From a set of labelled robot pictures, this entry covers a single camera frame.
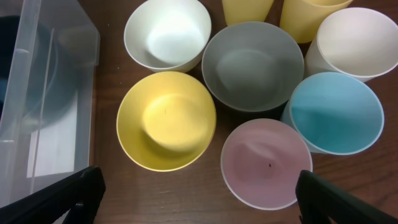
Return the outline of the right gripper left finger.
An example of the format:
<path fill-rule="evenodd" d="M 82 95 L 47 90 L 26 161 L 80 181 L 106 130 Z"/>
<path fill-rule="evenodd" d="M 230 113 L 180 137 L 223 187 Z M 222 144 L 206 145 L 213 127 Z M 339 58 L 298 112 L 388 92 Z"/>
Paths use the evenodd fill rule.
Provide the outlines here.
<path fill-rule="evenodd" d="M 89 166 L 1 208 L 1 223 L 93 223 L 106 186 L 99 167 Z"/>

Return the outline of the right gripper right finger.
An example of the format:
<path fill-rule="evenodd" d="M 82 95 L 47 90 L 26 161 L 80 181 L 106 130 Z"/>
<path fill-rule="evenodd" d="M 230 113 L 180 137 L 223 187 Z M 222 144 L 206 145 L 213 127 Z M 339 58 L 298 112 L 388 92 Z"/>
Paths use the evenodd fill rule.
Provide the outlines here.
<path fill-rule="evenodd" d="M 308 170 L 300 172 L 295 194 L 302 224 L 325 223 L 390 223 L 397 218 L 388 215 Z"/>

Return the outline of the pink cup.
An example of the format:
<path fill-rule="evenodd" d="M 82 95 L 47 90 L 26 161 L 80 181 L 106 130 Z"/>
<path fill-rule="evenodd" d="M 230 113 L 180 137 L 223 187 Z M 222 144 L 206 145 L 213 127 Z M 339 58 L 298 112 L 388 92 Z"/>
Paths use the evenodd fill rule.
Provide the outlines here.
<path fill-rule="evenodd" d="M 313 169 L 312 156 L 300 135 L 274 119 L 253 119 L 227 137 L 221 172 L 231 193 L 260 210 L 280 210 L 297 201 L 302 170 Z"/>

